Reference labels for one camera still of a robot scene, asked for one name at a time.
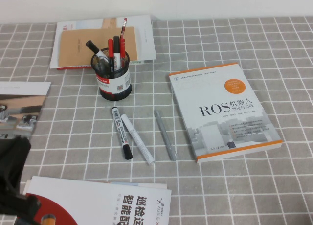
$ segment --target black mesh pen holder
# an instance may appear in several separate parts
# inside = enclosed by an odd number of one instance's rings
[[[108,48],[101,49],[101,51],[109,57]],[[124,67],[111,72],[110,67],[106,63],[103,63],[96,55],[93,55],[90,64],[96,73],[99,91],[103,98],[110,101],[118,101],[125,99],[132,92],[129,61],[129,55],[126,52]]]

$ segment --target red marker cap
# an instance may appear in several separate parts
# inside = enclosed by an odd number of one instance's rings
[[[108,48],[109,48],[109,57],[113,57],[114,52],[113,52],[113,39],[112,38],[108,40]]]
[[[125,53],[125,42],[121,44],[121,58],[125,58],[126,53]]]

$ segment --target orange stripe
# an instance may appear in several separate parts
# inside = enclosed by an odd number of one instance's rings
[[[209,157],[213,157],[213,156],[223,155],[223,154],[226,154],[226,153],[233,153],[233,152],[243,151],[243,150],[252,149],[252,148],[269,146],[269,145],[282,143],[282,142],[283,141],[280,139],[280,140],[267,142],[267,143],[259,143],[259,144],[249,145],[249,146],[245,146],[245,147],[241,147],[241,148],[232,148],[232,149],[221,151],[221,152],[204,154],[204,155],[197,156],[197,161],[200,160],[200,159],[203,159],[203,158],[209,158]]]
[[[228,65],[236,65],[236,64],[238,64],[238,63],[234,62],[234,63],[229,63],[229,64],[215,65],[215,66],[211,66],[211,67],[205,67],[205,68],[202,67],[202,68],[197,68],[197,69],[192,69],[192,70],[186,70],[186,71],[182,71],[182,72],[174,72],[174,73],[171,73],[170,76],[177,75],[177,74],[182,74],[182,73],[188,73],[188,72],[205,70],[205,69],[209,69],[209,68],[218,68],[218,67],[223,67],[223,66],[228,66]]]

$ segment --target red pen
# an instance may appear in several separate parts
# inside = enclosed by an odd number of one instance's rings
[[[125,38],[122,38],[121,41],[121,64],[122,68],[125,68],[125,62],[126,62],[126,50],[125,50]]]
[[[120,36],[121,39],[124,38],[126,23],[127,23],[127,18],[124,18],[123,27],[122,27],[121,36]]]
[[[108,48],[109,48],[109,64],[111,68],[111,78],[114,78],[114,54],[113,54],[113,39],[112,38],[108,40]]]

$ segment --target book cover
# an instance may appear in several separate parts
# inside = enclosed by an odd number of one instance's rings
[[[281,146],[237,63],[172,73],[170,81],[198,163]]]
[[[168,225],[171,190],[37,176],[27,187],[42,225]]]
[[[30,137],[50,82],[0,82],[0,139]]]
[[[151,25],[151,18],[149,15],[141,16],[128,16],[127,27],[134,27],[137,61],[131,61],[131,64],[143,64],[145,60],[154,60],[157,58],[155,43],[153,39],[153,31]],[[50,62],[50,68],[57,69],[75,69],[75,68],[90,68],[90,64],[82,64],[79,66],[66,66],[59,65],[60,43],[61,34],[64,31],[78,30],[78,29],[115,29],[123,26],[124,17],[104,18],[104,19],[91,19],[79,21],[62,21],[58,22],[53,52]]]

